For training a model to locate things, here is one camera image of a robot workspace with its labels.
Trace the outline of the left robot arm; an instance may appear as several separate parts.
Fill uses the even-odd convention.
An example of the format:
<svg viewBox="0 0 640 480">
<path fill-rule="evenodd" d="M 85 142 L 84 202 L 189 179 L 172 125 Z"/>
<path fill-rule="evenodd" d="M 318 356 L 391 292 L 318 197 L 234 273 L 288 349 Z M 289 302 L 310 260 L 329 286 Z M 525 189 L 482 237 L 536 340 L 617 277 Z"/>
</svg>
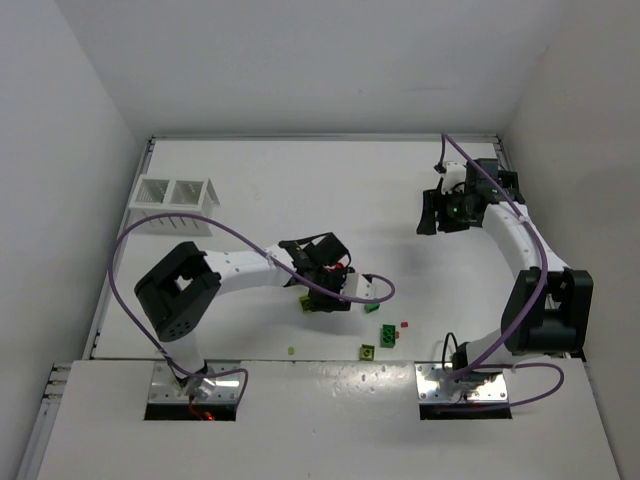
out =
<svg viewBox="0 0 640 480">
<path fill-rule="evenodd" d="M 189 372 L 205 374 L 194 330 L 217 296 L 258 287 L 288 287 L 304 279 L 343 297 L 367 293 L 364 279 L 348 265 L 350 254 L 335 234 L 284 240 L 265 249 L 203 251 L 183 242 L 171 250 L 135 286 L 134 293 L 168 356 L 174 375 L 184 383 Z"/>
</svg>

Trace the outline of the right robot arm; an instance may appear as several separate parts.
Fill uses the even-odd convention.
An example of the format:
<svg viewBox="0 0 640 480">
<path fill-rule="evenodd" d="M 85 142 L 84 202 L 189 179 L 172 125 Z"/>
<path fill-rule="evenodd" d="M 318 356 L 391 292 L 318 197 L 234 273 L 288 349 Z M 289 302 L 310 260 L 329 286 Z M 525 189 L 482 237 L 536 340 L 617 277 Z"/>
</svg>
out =
<svg viewBox="0 0 640 480">
<path fill-rule="evenodd" d="M 524 358 L 583 349 L 594 290 L 592 276 L 553 252 L 530 219 L 516 172 L 493 159 L 436 165 L 437 186 L 423 193 L 417 232 L 434 235 L 472 227 L 498 246 L 514 277 L 497 330 L 465 342 L 452 356 L 454 379 Z"/>
</svg>

